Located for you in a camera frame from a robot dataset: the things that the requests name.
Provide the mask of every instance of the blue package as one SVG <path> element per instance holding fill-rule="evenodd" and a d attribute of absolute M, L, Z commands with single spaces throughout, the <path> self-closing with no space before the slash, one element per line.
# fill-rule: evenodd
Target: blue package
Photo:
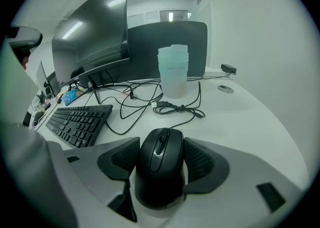
<path fill-rule="evenodd" d="M 66 106 L 68 106 L 71 102 L 73 102 L 78 96 L 80 96 L 82 92 L 80 92 L 78 89 L 73 89 L 71 91 L 68 91 L 62 96 L 62 101 Z"/>

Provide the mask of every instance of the curved monitor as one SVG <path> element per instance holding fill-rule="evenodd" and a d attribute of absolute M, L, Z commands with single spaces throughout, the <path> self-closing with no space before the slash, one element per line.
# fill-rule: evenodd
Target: curved monitor
<path fill-rule="evenodd" d="M 88 0 L 52 40 L 60 86 L 129 61 L 127 0 Z"/>

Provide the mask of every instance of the light blue cup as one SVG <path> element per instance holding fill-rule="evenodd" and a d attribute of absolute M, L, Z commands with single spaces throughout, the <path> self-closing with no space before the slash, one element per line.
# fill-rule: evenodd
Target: light blue cup
<path fill-rule="evenodd" d="M 186 93 L 188 61 L 188 46 L 171 45 L 159 49 L 162 92 L 168 98 L 180 98 Z"/>

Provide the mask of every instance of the person's hand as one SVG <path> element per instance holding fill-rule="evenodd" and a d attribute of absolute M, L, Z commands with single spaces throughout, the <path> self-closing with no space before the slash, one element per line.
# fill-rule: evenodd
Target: person's hand
<path fill-rule="evenodd" d="M 28 61 L 29 61 L 29 58 L 27 56 L 24 56 L 22 63 L 21 63 L 24 70 L 27 69 L 26 64 L 28 63 Z"/>

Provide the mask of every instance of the white desk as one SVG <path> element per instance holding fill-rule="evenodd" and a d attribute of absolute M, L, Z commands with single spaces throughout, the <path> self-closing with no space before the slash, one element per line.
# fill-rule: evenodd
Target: white desk
<path fill-rule="evenodd" d="M 273 115 L 273 113 L 256 99 L 249 92 L 228 79 L 200 80 L 202 101 L 200 109 L 205 112 L 203 119 L 195 118 L 188 124 L 177 127 L 184 137 L 191 137 L 200 140 L 214 142 L 226 147 L 245 151 L 254 154 L 283 175 L 290 179 L 301 189 L 306 189 L 309 185 L 309 174 L 295 142 Z M 227 94 L 220 91 L 217 86 L 226 85 L 234 89 L 233 94 Z M 134 91 L 137 97 L 149 99 L 156 85 L 143 85 Z M 115 96 L 119 101 L 125 97 L 124 94 L 113 90 L 103 89 L 98 92 L 100 100 L 108 96 Z M 181 105 L 192 102 L 198 94 L 198 82 L 187 83 L 187 94 L 181 99 L 168 99 L 165 96 L 162 100 Z M 68 107 L 83 106 L 91 93 L 82 96 Z M 127 99 L 129 105 L 144 105 L 145 103 L 134 99 Z M 97 101 L 94 95 L 90 98 L 87 106 L 96 105 Z M 107 99 L 103 104 L 112 104 L 113 109 L 110 117 L 107 119 L 110 127 L 116 132 L 126 131 L 138 117 L 138 113 L 128 119 L 120 119 L 120 105 L 114 99 Z M 63 103 L 58 104 L 56 108 L 64 107 Z M 123 114 L 134 111 L 132 108 L 123 109 Z M 112 133 L 107 126 L 104 126 L 95 142 L 95 144 L 108 143 L 126 137 L 140 137 L 141 144 L 146 136 L 156 128 L 171 127 L 175 124 L 187 121 L 191 114 L 173 113 L 165 116 L 156 115 L 151 107 L 148 107 L 138 123 L 123 136 Z M 62 148 L 71 149 L 72 145 L 59 140 L 43 124 L 38 132 L 50 141 L 58 142 Z"/>

